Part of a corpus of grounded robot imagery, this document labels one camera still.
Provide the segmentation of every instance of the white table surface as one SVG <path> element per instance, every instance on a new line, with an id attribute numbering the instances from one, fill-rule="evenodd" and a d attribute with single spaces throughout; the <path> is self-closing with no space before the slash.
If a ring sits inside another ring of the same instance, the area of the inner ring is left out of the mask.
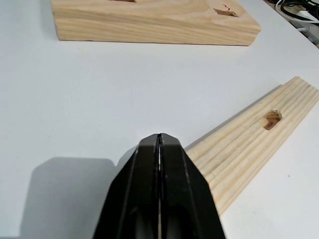
<path id="1" fill-rule="evenodd" d="M 49 0 L 0 1 L 0 238 L 88 239 L 143 137 L 187 146 L 293 76 L 319 87 L 318 49 L 239 2 L 250 47 L 61 42 Z M 318 238 L 318 150 L 319 105 L 221 216 L 227 238 Z"/>

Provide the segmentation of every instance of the red mark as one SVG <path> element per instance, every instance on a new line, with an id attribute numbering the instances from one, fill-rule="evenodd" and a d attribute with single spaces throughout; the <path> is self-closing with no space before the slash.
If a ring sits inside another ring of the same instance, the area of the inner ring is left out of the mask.
<path id="1" fill-rule="evenodd" d="M 223 4 L 226 8 L 228 8 L 228 10 L 230 10 L 230 7 L 228 7 L 226 4 Z"/>

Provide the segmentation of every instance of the wood grain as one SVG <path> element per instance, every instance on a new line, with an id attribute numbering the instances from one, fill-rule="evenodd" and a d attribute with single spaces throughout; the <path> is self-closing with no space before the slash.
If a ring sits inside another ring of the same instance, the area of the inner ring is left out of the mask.
<path id="1" fill-rule="evenodd" d="M 260 31 L 236 0 L 51 0 L 51 4 L 60 40 L 250 45 Z"/>
<path id="2" fill-rule="evenodd" d="M 187 151 L 204 175 L 219 214 L 234 201 L 319 100 L 319 90 L 299 77 Z M 271 129 L 269 112 L 281 120 Z"/>

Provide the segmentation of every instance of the black plastic part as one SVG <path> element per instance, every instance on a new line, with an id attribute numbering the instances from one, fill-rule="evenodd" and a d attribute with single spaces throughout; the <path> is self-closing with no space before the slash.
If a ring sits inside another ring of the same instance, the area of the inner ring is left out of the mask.
<path id="1" fill-rule="evenodd" d="M 113 180 L 94 239 L 157 238 L 158 143 L 157 134 L 144 138 Z"/>
<path id="2" fill-rule="evenodd" d="M 94 239 L 225 239 L 209 186 L 178 139 L 143 139 L 114 179 Z"/>
<path id="3" fill-rule="evenodd" d="M 209 186 L 178 139 L 161 135 L 160 163 L 162 238 L 224 239 Z"/>

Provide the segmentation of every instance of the hole in wood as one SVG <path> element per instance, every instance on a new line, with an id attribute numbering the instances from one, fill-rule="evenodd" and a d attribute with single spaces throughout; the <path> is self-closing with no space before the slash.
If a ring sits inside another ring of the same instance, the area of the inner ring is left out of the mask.
<path id="1" fill-rule="evenodd" d="M 235 12 L 233 11 L 224 11 L 224 10 L 220 10 L 220 9 L 215 9 L 215 12 L 217 12 L 217 14 L 219 15 L 225 15 L 225 16 L 235 16 L 235 17 L 239 17 Z"/>
<path id="2" fill-rule="evenodd" d="M 280 111 L 270 111 L 264 117 L 264 121 L 267 123 L 264 128 L 271 130 L 282 119 Z"/>
<path id="3" fill-rule="evenodd" d="M 112 0 L 112 1 L 128 1 L 128 2 L 136 2 L 135 0 Z"/>

